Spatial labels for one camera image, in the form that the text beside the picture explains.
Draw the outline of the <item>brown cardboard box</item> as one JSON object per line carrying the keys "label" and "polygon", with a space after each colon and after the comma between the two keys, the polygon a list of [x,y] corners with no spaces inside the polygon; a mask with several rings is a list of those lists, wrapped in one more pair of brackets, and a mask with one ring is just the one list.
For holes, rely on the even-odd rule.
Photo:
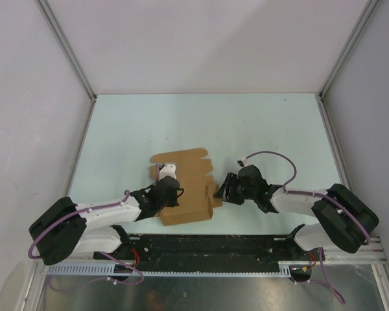
{"label": "brown cardboard box", "polygon": [[150,158],[150,177],[158,175],[156,165],[174,163],[176,177],[184,193],[177,207],[166,207],[157,214],[163,225],[178,225],[210,220],[213,209],[222,206],[222,200],[213,195],[218,184],[213,177],[213,165],[204,148],[194,148],[153,155]]}

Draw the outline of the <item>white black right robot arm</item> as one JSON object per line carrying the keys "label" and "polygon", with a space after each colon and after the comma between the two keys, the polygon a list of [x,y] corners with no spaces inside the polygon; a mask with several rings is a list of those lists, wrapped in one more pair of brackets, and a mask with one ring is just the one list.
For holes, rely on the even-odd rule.
{"label": "white black right robot arm", "polygon": [[294,260],[301,260],[310,250],[330,246],[356,253],[379,225],[378,216],[342,184],[319,191],[285,190],[282,185],[267,183],[254,165],[228,173],[214,197],[236,205],[251,200],[264,213],[316,218],[316,224],[299,225],[290,233],[286,252]]}

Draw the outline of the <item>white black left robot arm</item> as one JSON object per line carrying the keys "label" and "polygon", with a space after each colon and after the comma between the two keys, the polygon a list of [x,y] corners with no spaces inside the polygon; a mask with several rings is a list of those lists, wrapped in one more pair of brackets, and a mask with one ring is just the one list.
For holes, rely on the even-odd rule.
{"label": "white black left robot arm", "polygon": [[165,207],[178,206],[184,193],[170,176],[146,188],[124,192],[124,198],[100,204],[77,204],[70,197],[57,200],[30,227],[28,257],[46,266],[72,255],[107,253],[125,258],[130,243],[123,223],[152,218]]}

